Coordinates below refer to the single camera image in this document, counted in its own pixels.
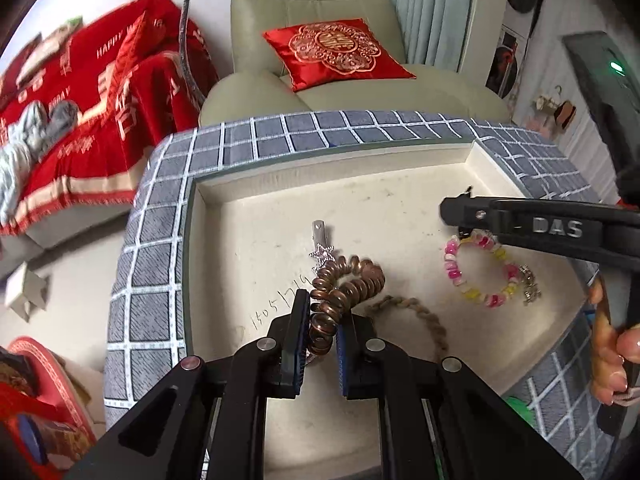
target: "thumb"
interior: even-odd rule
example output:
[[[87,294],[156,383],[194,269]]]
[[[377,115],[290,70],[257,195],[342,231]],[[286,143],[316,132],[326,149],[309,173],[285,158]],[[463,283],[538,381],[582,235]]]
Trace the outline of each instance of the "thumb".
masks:
[[[640,363],[640,324],[623,332],[618,338],[617,350],[623,358]]]

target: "blue checkered tablecloth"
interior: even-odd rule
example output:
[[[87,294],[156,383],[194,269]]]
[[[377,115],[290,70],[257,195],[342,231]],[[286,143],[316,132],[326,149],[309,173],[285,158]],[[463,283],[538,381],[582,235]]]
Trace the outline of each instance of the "blue checkered tablecloth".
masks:
[[[156,147],[127,224],[113,285],[104,403],[112,426],[186,355],[182,309],[185,215],[193,180],[216,171],[331,148],[398,142],[478,142],[526,196],[599,202],[571,162],[538,133],[441,114],[306,112],[250,118],[167,137]],[[590,280],[596,267],[576,262]],[[529,403],[536,429],[585,478],[596,478],[610,438],[588,391],[590,329],[578,316],[556,349],[510,395]]]

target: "human hand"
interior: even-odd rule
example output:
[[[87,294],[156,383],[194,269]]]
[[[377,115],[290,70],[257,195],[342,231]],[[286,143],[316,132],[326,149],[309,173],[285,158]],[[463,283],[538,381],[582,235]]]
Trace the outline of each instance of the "human hand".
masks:
[[[591,393],[610,406],[614,393],[624,392],[627,387],[625,359],[640,363],[640,325],[620,335],[610,325],[607,290],[600,278],[591,286],[589,299],[597,304],[591,335]]]

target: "small white box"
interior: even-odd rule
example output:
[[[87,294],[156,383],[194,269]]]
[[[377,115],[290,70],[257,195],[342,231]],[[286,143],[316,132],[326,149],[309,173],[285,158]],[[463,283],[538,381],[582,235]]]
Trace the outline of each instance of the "small white box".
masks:
[[[18,267],[6,280],[4,304],[18,316],[29,322],[31,310],[45,309],[44,290],[47,282],[27,268],[27,262]]]

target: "white tray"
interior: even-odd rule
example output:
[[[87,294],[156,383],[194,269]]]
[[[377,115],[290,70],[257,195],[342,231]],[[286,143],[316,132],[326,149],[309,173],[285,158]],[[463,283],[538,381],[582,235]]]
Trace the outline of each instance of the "white tray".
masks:
[[[440,316],[450,354],[504,393],[558,341],[584,293],[565,258],[509,248],[536,274],[542,299],[525,306],[518,293],[495,310],[465,300],[444,272],[444,244],[455,229],[440,220],[439,205],[468,186],[476,196],[522,196],[475,144],[359,150],[201,180],[185,241],[189,350],[206,360],[228,356],[288,314],[295,289],[312,288],[311,224],[322,219],[341,254],[379,263],[383,294],[419,298]],[[463,248],[459,261],[485,292],[504,286],[500,265],[484,251]],[[376,326],[410,355],[432,358],[413,312],[394,309]],[[376,466],[377,417],[375,400],[340,396],[332,350],[307,367],[295,401],[268,401],[265,478],[326,480]]]

